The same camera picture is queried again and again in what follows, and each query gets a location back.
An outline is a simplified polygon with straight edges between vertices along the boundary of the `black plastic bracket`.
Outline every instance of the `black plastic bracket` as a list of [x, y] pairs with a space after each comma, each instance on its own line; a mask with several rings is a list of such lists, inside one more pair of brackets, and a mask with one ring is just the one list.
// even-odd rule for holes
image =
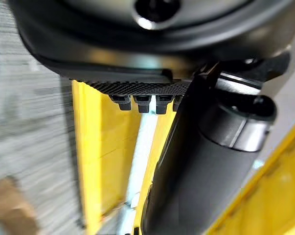
[[133, 96], [135, 103], [138, 105], [138, 111], [141, 114], [146, 114], [149, 112], [149, 103], [151, 102], [151, 95], [134, 95]]
[[178, 110], [179, 105], [180, 105], [182, 99], [183, 99], [183, 95], [177, 95], [175, 97], [175, 99], [173, 101], [173, 107], [172, 107], [173, 112], [176, 112]]
[[172, 102], [173, 95], [157, 95], [156, 96], [156, 114], [166, 114], [167, 105]]
[[131, 99], [129, 95], [110, 95], [110, 99], [119, 105], [120, 110], [131, 110]]

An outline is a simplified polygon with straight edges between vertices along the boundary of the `gray carpet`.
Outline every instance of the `gray carpet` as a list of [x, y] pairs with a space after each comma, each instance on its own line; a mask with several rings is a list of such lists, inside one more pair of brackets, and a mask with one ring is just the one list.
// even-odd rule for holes
[[0, 0], [0, 178], [13, 176], [43, 234], [78, 235], [71, 83], [26, 51]]

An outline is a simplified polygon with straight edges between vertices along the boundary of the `yellow surface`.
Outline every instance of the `yellow surface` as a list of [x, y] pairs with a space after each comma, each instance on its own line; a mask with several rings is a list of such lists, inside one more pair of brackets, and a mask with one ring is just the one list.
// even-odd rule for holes
[[295, 127], [208, 234], [295, 235]]
[[136, 217], [134, 221], [134, 228], [141, 227], [140, 225], [141, 216], [142, 216], [144, 202], [148, 193], [148, 189], [150, 185], [152, 184], [152, 179], [153, 179], [156, 164], [158, 162], [158, 159], [160, 158], [162, 148], [165, 144], [171, 124], [176, 115], [176, 113], [172, 111], [172, 105], [173, 103], [168, 105], [167, 114], [158, 116], [153, 144], [152, 144], [149, 160], [148, 160], [145, 175], [144, 175], [144, 181], [141, 188], [138, 205], [136, 207]]
[[104, 214], [124, 200], [140, 124], [140, 114], [120, 111], [90, 86], [72, 82], [81, 199], [87, 234]]

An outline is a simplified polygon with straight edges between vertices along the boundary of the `brown cardboard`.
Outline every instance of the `brown cardboard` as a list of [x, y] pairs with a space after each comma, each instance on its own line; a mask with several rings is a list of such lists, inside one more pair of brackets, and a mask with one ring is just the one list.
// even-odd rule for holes
[[0, 180], [0, 224], [10, 235], [38, 235], [33, 207], [9, 178]]

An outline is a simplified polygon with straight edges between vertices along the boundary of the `black machine part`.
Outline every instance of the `black machine part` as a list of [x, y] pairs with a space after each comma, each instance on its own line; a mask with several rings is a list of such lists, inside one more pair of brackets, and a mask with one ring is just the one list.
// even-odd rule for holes
[[275, 117], [270, 98], [218, 91], [195, 77], [156, 166], [143, 234], [208, 229], [240, 189]]
[[295, 0], [8, 2], [37, 60], [110, 96], [182, 96], [203, 64], [276, 57], [295, 34]]

